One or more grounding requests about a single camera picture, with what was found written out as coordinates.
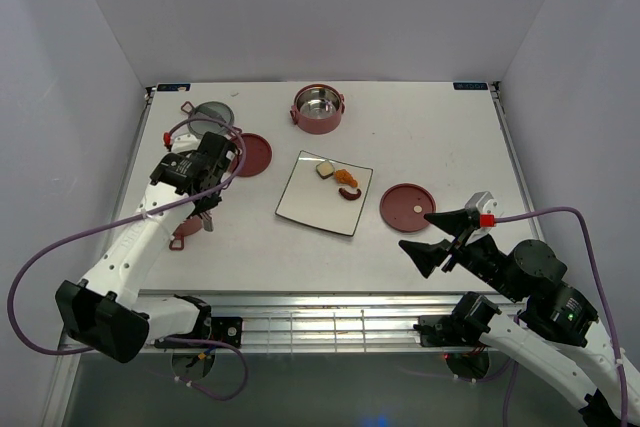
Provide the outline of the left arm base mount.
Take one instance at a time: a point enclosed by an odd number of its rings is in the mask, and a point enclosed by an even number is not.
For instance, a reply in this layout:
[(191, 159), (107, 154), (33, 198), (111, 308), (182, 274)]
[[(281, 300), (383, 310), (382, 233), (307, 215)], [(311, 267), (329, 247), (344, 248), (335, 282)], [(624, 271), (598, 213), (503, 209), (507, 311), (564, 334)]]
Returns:
[(161, 300), (149, 315), (148, 342), (155, 348), (213, 348), (212, 342), (240, 348), (244, 319), (215, 316), (212, 306), (192, 296)]

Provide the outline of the dark red sausage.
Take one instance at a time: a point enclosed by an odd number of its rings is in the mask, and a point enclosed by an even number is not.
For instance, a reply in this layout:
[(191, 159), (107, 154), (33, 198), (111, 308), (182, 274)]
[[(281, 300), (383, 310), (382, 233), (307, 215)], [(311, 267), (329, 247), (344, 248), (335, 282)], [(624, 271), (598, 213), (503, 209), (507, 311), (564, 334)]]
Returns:
[(338, 189), (338, 193), (342, 198), (348, 201), (358, 200), (362, 196), (362, 191), (359, 188), (353, 189), (353, 188), (340, 187)]

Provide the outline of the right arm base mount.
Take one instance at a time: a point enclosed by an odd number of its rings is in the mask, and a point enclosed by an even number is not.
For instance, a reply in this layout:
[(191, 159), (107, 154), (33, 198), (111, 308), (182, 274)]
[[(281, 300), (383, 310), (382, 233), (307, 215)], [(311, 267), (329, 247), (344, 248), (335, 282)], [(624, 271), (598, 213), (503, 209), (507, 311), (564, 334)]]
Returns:
[(489, 322), (501, 310), (488, 313), (450, 314), (439, 318), (420, 316), (413, 325), (422, 347), (475, 347), (480, 336), (490, 331)]

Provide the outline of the orange fried chicken piece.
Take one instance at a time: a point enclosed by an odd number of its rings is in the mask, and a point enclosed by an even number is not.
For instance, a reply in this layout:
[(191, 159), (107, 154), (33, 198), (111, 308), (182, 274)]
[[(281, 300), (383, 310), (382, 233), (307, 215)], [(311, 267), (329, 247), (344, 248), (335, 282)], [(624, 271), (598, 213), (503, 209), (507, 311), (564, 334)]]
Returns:
[(347, 185), (351, 188), (358, 187), (358, 181), (355, 177), (346, 169), (338, 169), (334, 171), (335, 180), (341, 185)]

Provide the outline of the sushi roll yellow top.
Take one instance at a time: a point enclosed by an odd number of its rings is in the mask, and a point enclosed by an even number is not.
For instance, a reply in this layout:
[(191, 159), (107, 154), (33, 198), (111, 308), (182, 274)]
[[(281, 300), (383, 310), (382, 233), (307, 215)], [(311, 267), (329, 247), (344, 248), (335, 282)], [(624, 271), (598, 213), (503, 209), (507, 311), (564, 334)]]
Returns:
[(321, 179), (328, 179), (334, 175), (335, 167), (329, 160), (324, 160), (316, 165), (315, 170)]

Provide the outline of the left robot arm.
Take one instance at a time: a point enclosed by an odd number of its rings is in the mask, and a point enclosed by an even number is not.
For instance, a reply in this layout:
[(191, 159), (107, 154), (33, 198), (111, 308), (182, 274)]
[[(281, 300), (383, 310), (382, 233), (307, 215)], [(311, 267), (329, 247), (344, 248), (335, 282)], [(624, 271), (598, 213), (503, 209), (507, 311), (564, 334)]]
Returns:
[(192, 296), (143, 300), (139, 292), (176, 230), (217, 206), (218, 187), (240, 149), (223, 135), (178, 140), (150, 176), (137, 209), (103, 257), (77, 283), (65, 281), (55, 301), (67, 334), (126, 363), (141, 349), (182, 338), (205, 344), (212, 334), (211, 308)]

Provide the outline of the white square plate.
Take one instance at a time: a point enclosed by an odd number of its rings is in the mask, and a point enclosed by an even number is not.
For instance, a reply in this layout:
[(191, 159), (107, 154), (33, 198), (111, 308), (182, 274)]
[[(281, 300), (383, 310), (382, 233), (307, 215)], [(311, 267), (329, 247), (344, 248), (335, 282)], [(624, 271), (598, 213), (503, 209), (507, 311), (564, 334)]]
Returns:
[[(355, 201), (345, 200), (338, 193), (340, 187), (334, 175), (321, 179), (316, 173), (318, 163), (329, 160), (335, 170), (346, 169), (358, 181), (362, 196)], [(374, 170), (300, 151), (294, 163), (275, 214), (286, 220), (318, 230), (352, 237), (355, 235), (373, 178)]]

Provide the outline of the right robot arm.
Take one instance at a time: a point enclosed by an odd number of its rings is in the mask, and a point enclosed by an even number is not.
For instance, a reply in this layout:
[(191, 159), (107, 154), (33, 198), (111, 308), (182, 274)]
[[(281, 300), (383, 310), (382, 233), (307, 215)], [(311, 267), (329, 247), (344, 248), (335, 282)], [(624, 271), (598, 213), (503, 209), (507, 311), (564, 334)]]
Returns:
[(588, 426), (639, 423), (639, 371), (629, 361), (604, 288), (595, 307), (564, 280), (566, 265), (541, 240), (523, 240), (503, 253), (489, 231), (507, 223), (489, 210), (432, 213), (427, 221), (451, 235), (437, 244), (402, 240), (400, 248), (423, 277), (461, 266), (524, 308), (515, 316), (477, 292), (452, 312), (414, 328), (427, 345), (496, 349), (561, 394)]

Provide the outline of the metal tongs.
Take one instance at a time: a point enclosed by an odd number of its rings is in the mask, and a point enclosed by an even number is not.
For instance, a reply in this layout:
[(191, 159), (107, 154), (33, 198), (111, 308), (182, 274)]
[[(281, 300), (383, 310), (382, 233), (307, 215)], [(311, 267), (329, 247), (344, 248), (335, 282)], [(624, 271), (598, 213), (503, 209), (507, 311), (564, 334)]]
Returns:
[(200, 214), (202, 227), (206, 232), (213, 232), (214, 225), (211, 214), (208, 211), (202, 212)]

